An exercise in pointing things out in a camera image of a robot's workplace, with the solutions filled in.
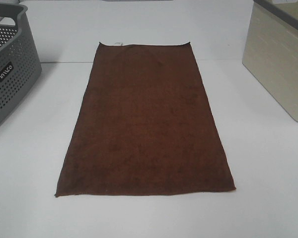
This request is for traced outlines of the brown towel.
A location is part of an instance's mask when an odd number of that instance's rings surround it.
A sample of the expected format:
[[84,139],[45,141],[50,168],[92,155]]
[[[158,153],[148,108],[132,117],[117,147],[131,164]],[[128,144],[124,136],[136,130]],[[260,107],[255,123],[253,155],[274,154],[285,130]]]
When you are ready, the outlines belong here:
[[235,189],[191,44],[99,44],[55,196]]

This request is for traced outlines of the beige storage box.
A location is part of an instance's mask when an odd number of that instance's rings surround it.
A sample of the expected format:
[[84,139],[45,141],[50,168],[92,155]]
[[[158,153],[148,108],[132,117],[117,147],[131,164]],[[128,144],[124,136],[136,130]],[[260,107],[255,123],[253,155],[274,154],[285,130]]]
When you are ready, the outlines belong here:
[[298,0],[255,0],[242,64],[298,122]]

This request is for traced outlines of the grey perforated plastic basket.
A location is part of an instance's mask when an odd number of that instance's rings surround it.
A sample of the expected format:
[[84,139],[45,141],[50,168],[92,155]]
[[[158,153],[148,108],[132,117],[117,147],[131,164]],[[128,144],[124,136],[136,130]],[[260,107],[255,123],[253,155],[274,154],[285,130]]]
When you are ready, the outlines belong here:
[[42,72],[26,12],[24,5],[0,3],[0,17],[14,21],[14,25],[0,25],[0,125]]

